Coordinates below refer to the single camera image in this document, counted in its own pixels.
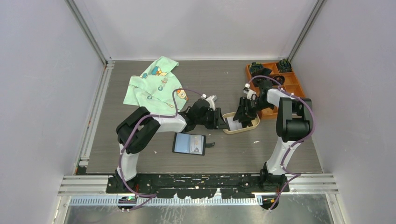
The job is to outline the white striped credit card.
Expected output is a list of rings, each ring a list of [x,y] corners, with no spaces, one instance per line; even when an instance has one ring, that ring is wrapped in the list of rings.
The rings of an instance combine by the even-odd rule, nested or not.
[[[239,121],[234,121],[231,117],[227,118],[227,122],[229,131],[237,131],[243,128],[242,124]]]

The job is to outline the black leather card holder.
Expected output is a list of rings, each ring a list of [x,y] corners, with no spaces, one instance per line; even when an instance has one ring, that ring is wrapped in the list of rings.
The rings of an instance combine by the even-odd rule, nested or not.
[[[206,142],[205,135],[176,133],[174,135],[172,152],[204,156],[205,150],[214,146],[214,142]]]

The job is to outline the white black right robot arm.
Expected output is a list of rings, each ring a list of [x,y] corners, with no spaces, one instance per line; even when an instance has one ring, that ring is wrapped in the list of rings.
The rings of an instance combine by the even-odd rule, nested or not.
[[[274,107],[278,109],[278,140],[271,157],[260,170],[259,179],[261,189],[270,192],[286,183],[286,168],[294,150],[314,129],[311,100],[287,93],[281,87],[274,88],[271,81],[262,82],[259,93],[253,91],[250,84],[245,84],[243,92],[246,96],[240,98],[233,117],[243,128],[252,124],[259,111]]]

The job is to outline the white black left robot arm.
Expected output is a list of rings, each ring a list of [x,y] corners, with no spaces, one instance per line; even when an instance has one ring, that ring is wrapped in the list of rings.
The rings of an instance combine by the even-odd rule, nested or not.
[[[200,98],[193,106],[176,115],[153,114],[146,107],[139,107],[121,122],[116,128],[120,145],[118,187],[126,193],[135,189],[139,153],[156,133],[186,133],[197,125],[209,130],[226,129],[221,109],[215,107],[216,99],[215,95]]]

